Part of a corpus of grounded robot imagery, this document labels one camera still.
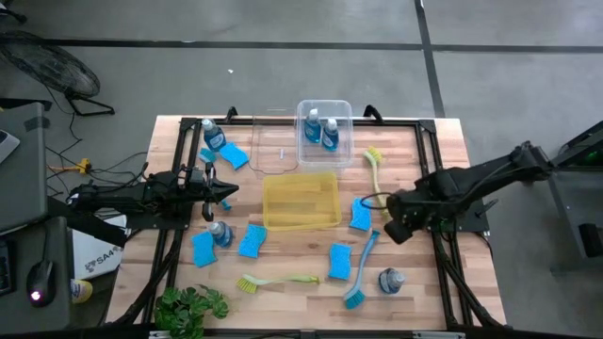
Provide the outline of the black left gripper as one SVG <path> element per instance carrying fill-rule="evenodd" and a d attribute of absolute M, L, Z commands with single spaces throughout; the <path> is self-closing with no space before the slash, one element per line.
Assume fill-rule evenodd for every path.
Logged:
<path fill-rule="evenodd" d="M 185 168 L 185 173 L 182 184 L 185 201 L 202 202 L 202 216 L 206 221 L 214 220 L 212 203 L 221 202 L 239 190 L 235 184 L 214 182 L 215 168 L 212 163 L 206 163 L 204 169 Z"/>

